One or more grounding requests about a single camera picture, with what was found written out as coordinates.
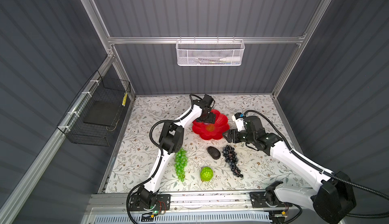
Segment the green custard apple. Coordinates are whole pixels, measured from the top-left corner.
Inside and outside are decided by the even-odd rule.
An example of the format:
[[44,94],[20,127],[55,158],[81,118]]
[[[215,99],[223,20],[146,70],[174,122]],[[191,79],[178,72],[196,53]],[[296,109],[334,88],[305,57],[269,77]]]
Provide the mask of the green custard apple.
[[200,172],[200,179],[202,181],[210,181],[213,175],[213,170],[210,167],[204,167]]

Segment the yellow tag on basket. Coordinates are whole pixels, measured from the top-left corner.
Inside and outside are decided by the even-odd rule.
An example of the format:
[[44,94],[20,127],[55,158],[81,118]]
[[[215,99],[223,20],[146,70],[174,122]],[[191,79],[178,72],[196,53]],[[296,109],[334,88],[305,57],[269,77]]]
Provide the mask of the yellow tag on basket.
[[123,97],[123,100],[122,100],[122,106],[126,106],[127,97],[128,97],[128,93],[126,92],[126,93],[124,94],[124,97]]

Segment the red flower-shaped fruit bowl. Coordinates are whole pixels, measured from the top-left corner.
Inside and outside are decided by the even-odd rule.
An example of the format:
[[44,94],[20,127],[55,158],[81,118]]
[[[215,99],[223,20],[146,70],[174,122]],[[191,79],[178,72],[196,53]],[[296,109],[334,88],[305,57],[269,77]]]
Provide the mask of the red flower-shaped fruit bowl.
[[193,121],[192,131],[203,140],[223,139],[223,134],[230,130],[229,120],[218,110],[213,109],[211,112],[216,115],[215,123],[207,124]]

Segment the black pad in basket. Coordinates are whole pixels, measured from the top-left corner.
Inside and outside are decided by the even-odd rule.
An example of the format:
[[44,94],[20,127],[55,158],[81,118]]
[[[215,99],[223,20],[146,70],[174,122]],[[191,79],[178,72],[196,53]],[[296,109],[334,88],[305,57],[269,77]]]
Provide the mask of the black pad in basket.
[[116,118],[118,105],[112,102],[95,101],[83,119],[86,124],[111,126]]

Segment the green grape bunch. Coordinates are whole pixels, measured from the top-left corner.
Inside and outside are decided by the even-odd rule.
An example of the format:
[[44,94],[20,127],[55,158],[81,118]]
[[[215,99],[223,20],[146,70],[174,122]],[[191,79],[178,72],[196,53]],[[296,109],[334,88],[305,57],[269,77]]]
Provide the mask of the green grape bunch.
[[187,166],[186,150],[181,148],[175,155],[175,172],[181,182],[185,181],[185,167]]

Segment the white marker in basket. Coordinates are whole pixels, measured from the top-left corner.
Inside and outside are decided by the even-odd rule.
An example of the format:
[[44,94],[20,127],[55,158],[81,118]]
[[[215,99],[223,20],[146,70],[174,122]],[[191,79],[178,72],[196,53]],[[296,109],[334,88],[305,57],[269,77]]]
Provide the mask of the white marker in basket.
[[241,62],[242,58],[240,56],[229,56],[229,57],[223,57],[219,59],[219,62],[226,62],[226,63],[239,63]]

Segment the dark purple grape bunch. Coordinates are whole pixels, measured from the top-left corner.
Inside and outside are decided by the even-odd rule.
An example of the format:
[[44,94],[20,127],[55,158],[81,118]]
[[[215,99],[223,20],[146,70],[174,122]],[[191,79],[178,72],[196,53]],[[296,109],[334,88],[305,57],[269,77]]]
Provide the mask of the dark purple grape bunch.
[[225,162],[228,163],[233,175],[238,178],[243,178],[244,175],[238,167],[238,158],[235,148],[227,145],[223,148],[222,154],[225,157]]

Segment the black avocado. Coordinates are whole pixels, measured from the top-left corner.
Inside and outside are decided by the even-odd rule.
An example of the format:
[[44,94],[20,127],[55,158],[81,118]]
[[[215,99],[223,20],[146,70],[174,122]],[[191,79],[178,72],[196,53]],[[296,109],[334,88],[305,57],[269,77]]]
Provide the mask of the black avocado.
[[218,160],[221,157],[220,151],[215,147],[207,147],[207,152],[214,160]]

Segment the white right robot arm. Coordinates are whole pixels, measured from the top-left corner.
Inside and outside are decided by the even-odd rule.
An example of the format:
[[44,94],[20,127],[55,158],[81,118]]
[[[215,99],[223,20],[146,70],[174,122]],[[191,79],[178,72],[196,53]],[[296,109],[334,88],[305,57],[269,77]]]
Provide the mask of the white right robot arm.
[[228,143],[244,143],[285,164],[301,176],[310,187],[307,189],[287,185],[277,180],[266,187],[263,199],[269,207],[290,203],[308,208],[329,224],[339,223],[356,206],[350,186],[336,179],[336,175],[296,152],[280,132],[267,133],[257,116],[233,115],[236,129],[223,133]]

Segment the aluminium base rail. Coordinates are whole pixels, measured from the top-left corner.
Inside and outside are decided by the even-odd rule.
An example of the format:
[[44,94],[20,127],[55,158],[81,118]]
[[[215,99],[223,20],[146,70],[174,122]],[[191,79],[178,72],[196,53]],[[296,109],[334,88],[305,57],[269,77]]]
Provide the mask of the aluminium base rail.
[[[322,224],[318,215],[292,204],[269,207],[263,191],[169,192],[169,198],[155,209],[151,224]],[[83,224],[129,224],[127,194],[92,195],[82,218]]]

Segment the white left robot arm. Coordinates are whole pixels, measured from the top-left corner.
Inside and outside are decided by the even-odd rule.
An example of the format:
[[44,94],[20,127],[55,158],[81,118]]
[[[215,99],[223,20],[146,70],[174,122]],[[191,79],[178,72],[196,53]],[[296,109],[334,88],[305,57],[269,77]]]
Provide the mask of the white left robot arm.
[[160,120],[149,133],[151,142],[158,147],[158,155],[148,179],[137,187],[136,196],[147,206],[157,201],[161,180],[169,161],[180,151],[184,140],[184,130],[195,122],[214,124],[216,114],[212,112],[214,99],[208,94],[199,97],[189,95],[190,107],[174,120]]

